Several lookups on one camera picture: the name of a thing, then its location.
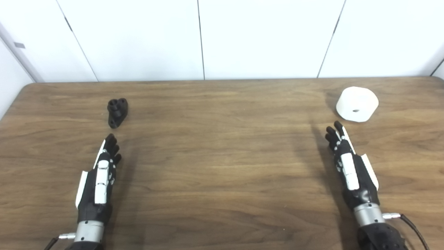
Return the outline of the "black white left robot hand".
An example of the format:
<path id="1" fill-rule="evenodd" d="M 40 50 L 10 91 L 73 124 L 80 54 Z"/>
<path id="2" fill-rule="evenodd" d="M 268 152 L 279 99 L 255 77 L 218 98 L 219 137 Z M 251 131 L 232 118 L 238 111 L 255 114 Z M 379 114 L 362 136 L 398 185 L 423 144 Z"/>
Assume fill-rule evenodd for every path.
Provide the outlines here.
<path id="1" fill-rule="evenodd" d="M 111 195 L 121 161 L 117 139 L 109 134 L 99 149 L 94 167 L 83 171 L 76 196 L 77 222 L 95 220 L 105 225 L 113 210 Z"/>

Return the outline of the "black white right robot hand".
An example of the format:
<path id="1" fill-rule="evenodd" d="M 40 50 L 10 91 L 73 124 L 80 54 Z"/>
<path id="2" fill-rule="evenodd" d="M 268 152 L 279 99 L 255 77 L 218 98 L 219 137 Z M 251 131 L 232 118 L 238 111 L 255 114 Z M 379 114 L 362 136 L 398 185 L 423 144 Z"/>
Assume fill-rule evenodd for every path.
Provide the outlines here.
<path id="1" fill-rule="evenodd" d="M 333 153 L 334 165 L 344 185 L 342 196 L 349 209 L 374 203 L 380 205 L 379 183 L 367 155 L 358 155 L 341 122 L 326 128 L 325 139 Z"/>

